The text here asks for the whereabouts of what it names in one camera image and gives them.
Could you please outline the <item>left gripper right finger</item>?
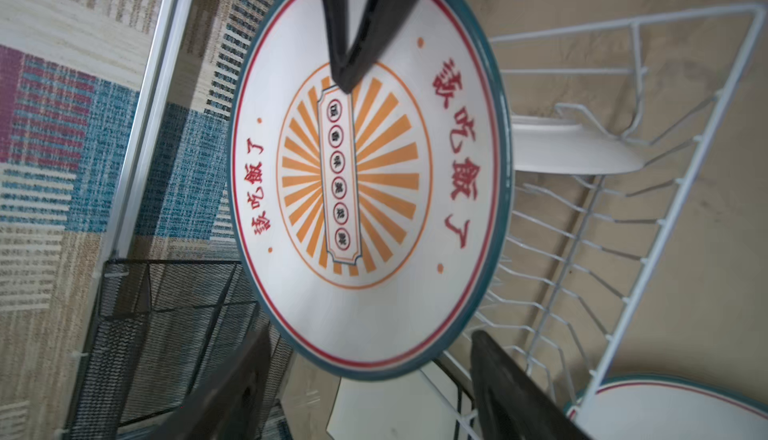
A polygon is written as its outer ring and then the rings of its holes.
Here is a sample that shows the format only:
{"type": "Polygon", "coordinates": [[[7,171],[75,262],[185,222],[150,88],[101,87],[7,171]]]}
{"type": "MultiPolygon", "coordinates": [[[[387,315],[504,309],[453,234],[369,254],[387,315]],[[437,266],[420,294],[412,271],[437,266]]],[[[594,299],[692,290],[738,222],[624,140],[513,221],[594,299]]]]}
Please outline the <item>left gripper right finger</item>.
{"type": "Polygon", "coordinates": [[[588,439],[487,332],[475,331],[471,339],[471,378],[485,439],[588,439]]]}

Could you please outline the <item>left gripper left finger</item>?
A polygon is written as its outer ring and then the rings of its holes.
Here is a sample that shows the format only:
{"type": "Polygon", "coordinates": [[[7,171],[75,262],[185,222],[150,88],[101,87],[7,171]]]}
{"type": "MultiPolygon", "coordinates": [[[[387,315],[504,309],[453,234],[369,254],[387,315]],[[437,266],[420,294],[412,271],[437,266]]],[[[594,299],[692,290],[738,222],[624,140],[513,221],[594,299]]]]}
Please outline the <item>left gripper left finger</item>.
{"type": "Polygon", "coordinates": [[[271,363],[268,328],[243,343],[199,385],[150,439],[254,439],[271,363]]]}

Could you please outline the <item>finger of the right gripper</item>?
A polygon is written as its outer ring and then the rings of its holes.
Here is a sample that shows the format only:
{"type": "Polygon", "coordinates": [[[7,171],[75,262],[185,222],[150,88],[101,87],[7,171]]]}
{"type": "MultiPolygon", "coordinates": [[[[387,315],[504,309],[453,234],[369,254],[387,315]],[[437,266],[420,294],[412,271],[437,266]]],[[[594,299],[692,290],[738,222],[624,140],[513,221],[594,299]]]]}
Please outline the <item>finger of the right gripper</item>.
{"type": "Polygon", "coordinates": [[[418,0],[366,0],[353,42],[348,0],[322,0],[334,82],[350,94],[389,46],[418,0]]]}

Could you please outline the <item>white square plate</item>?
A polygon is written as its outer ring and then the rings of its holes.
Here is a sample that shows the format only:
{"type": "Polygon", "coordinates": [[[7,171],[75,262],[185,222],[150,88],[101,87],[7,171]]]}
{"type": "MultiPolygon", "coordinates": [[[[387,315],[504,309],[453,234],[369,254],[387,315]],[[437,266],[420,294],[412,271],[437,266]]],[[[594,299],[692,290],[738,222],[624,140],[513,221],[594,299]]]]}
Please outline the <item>white square plate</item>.
{"type": "Polygon", "coordinates": [[[474,400],[438,362],[386,381],[340,381],[326,426],[333,439],[474,439],[474,400]]]}

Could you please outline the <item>white round plate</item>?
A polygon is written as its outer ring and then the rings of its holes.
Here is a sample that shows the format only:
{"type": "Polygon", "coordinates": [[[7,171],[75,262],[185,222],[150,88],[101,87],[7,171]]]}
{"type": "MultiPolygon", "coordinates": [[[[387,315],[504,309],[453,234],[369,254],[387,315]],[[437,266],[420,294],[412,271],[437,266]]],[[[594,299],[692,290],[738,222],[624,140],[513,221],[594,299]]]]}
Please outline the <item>white round plate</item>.
{"type": "Polygon", "coordinates": [[[514,115],[516,170],[548,174],[609,175],[640,170],[644,161],[622,141],[578,120],[514,115]]]}
{"type": "Polygon", "coordinates": [[[592,439],[765,439],[767,406],[677,377],[606,380],[566,416],[592,439]]]}
{"type": "Polygon", "coordinates": [[[513,197],[510,112],[465,0],[418,0],[351,92],[322,0],[276,0],[232,104],[243,267],[294,348],[362,381],[446,350],[489,287],[513,197]]]}

